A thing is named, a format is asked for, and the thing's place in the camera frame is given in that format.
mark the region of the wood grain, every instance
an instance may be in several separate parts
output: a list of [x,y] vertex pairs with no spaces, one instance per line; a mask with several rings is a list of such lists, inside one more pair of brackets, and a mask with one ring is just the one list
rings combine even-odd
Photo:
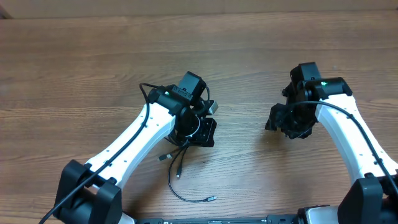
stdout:
[[396,10],[398,0],[0,0],[15,19]]
[[326,130],[291,141],[265,132],[289,71],[316,61],[343,77],[381,146],[398,160],[398,12],[0,21],[0,223],[37,223],[53,205],[62,168],[108,146],[144,104],[139,82],[178,83],[190,70],[220,106],[214,148],[190,148],[184,197],[167,186],[174,149],[157,145],[123,192],[140,217],[261,217],[338,205],[349,189]]

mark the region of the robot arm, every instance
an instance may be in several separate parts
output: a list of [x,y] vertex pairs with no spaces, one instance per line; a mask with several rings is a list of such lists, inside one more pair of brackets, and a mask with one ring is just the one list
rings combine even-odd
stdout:
[[[84,165],[72,160],[65,166],[58,185],[56,205],[94,172],[99,172],[104,163],[110,163],[85,188],[61,204],[54,211],[54,216],[65,223],[135,224],[134,219],[122,212],[121,191],[140,161],[162,138],[172,136],[180,145],[189,139],[190,145],[213,147],[216,121],[206,116],[213,114],[218,106],[216,101],[205,101],[200,97],[205,88],[206,83],[200,77],[187,72],[178,86],[152,89],[148,95],[146,125],[135,139],[132,140],[132,137],[145,120],[147,105],[137,119],[101,153]],[[130,141],[130,145],[120,152]],[[98,189],[96,194],[87,189],[91,186]]]
[[[282,91],[287,97],[286,105],[276,104],[271,108],[266,129],[280,128],[291,139],[307,138],[312,126],[321,122],[336,144],[351,178],[351,189],[339,207],[301,208],[295,223],[396,223],[398,165],[366,126],[347,83],[342,78],[321,78],[314,62],[298,65],[290,72],[290,77],[292,81]],[[358,121],[371,144],[365,141],[351,118]],[[376,155],[371,152],[371,145]]]

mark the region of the cable connector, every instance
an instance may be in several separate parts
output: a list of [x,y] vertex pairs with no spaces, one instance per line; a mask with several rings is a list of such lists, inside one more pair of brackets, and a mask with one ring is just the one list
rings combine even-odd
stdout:
[[216,113],[217,109],[218,109],[218,103],[215,100],[210,100],[210,107],[209,110],[207,111],[208,115],[213,115]]
[[182,173],[182,163],[178,166],[178,169],[177,169],[177,178],[180,178],[180,177],[181,177],[181,173]]
[[216,200],[216,199],[217,199],[217,196],[212,196],[212,197],[206,198],[206,201],[207,201],[207,202],[211,202],[211,201],[214,201],[214,200]]
[[164,154],[164,155],[159,156],[159,158],[157,158],[157,160],[162,161],[165,159],[172,159],[172,158],[173,158],[173,156],[169,153],[169,154]]

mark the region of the black cable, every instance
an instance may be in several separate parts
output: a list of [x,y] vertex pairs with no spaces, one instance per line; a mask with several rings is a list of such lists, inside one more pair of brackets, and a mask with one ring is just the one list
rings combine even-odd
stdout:
[[149,119],[149,99],[148,96],[145,93],[145,90],[142,86],[149,86],[152,88],[157,88],[158,86],[155,85],[151,85],[148,83],[140,83],[139,84],[139,88],[142,92],[142,94],[144,95],[144,99],[145,99],[145,103],[146,103],[146,115],[144,118],[144,121],[142,122],[141,126],[139,127],[139,129],[137,130],[137,132],[131,137],[130,140],[128,140],[128,142],[125,143],[125,145],[119,149],[118,152],[116,152],[109,160],[107,160],[104,165],[102,165],[97,171],[95,171],[91,176],[89,176],[87,179],[85,179],[82,183],[79,184],[79,186],[75,187],[66,197],[64,197],[58,204],[56,204],[49,212],[47,212],[47,214],[45,214],[45,216],[41,219],[41,221],[39,221],[39,224],[43,224],[48,218],[50,218],[50,216],[57,210],[59,209],[67,200],[69,200],[71,197],[73,197],[80,189],[82,189],[86,184],[89,184],[94,177],[96,177],[102,170],[104,170],[107,166],[109,166],[114,160],[115,158],[117,158],[120,153],[122,153],[132,142],[133,140],[135,140],[135,138],[137,138],[137,136],[139,135],[139,133],[144,129],[144,127],[146,126],[146,123]]
[[208,86],[206,86],[206,91],[207,91],[207,102],[210,101],[210,89]]
[[188,147],[186,147],[186,148],[184,149],[184,151],[182,152],[180,165],[178,166],[178,169],[177,169],[177,178],[180,178],[180,177],[181,177],[181,173],[182,173],[182,161],[184,160],[184,156],[185,156],[185,153],[187,153],[187,151],[188,151]]
[[166,139],[169,143],[173,144],[174,146],[178,146],[175,142],[173,142],[172,140],[170,140],[167,137],[164,137],[164,139]]
[[[361,126],[359,121],[354,117],[354,115],[349,113],[349,112],[347,112],[343,108],[340,108],[339,106],[333,105],[331,103],[326,103],[326,102],[323,102],[323,101],[300,101],[300,102],[292,103],[292,104],[290,104],[288,106],[291,107],[291,108],[294,108],[297,105],[308,105],[308,104],[329,106],[329,107],[331,107],[333,109],[336,109],[336,110],[344,113],[345,115],[347,115],[347,118],[350,118],[351,120],[353,120],[354,124],[357,125],[359,131],[363,135],[363,138],[365,139],[366,143],[368,144],[369,149],[371,150],[374,158],[376,159],[376,162],[379,164],[379,166],[380,166],[381,170],[383,171],[384,175],[386,175],[387,180],[390,182],[391,187],[394,190],[394,194],[395,194],[396,198],[398,198],[398,187],[397,187],[396,183],[394,182],[394,180],[392,179],[390,173],[388,172],[388,170],[384,166],[384,164],[382,162],[382,159],[380,159],[379,155],[377,154],[376,150],[374,149],[371,140],[369,139],[368,135],[366,134],[366,131],[363,129],[363,127]],[[281,121],[283,121],[286,118],[286,116],[287,115],[285,115],[281,119]]]
[[170,183],[170,173],[171,173],[171,170],[172,170],[172,167],[173,167],[173,163],[175,162],[175,160],[176,160],[176,158],[178,157],[178,155],[180,155],[180,153],[181,153],[183,150],[187,150],[188,147],[189,147],[189,144],[188,144],[188,141],[186,141],[184,145],[182,145],[182,146],[179,147],[179,149],[180,149],[179,152],[177,153],[177,155],[175,155],[175,157],[173,158],[172,162],[170,163],[169,171],[168,171],[168,173],[167,173],[167,182],[169,183],[170,190],[173,192],[173,194],[174,194],[176,197],[178,197],[179,199],[183,200],[184,202],[200,203],[200,202],[210,202],[210,201],[216,200],[216,199],[217,199],[216,196],[208,197],[208,198],[205,198],[205,199],[203,199],[203,200],[187,200],[187,199],[185,199],[185,198],[179,196],[179,195],[178,195],[177,193],[175,193],[175,191],[173,190],[172,184]]

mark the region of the black bracket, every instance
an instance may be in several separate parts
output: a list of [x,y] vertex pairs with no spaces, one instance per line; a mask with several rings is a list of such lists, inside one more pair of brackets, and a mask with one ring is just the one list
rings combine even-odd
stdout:
[[[92,174],[89,165],[81,165],[71,160],[63,168],[58,185],[55,204],[58,204],[82,180]],[[115,224],[122,215],[121,189],[115,186],[114,179],[104,180],[96,176],[94,181],[86,187],[95,184],[99,187],[96,194],[88,189],[80,189],[70,200],[65,202],[54,216],[64,223],[84,224]]]
[[398,223],[397,200],[393,196],[383,199],[383,194],[389,191],[383,185],[384,178],[372,174],[365,174],[365,178],[356,180],[338,207],[338,223]]
[[192,136],[190,142],[195,146],[213,147],[213,135],[217,122],[213,118],[202,118],[200,119],[200,124],[201,128]]

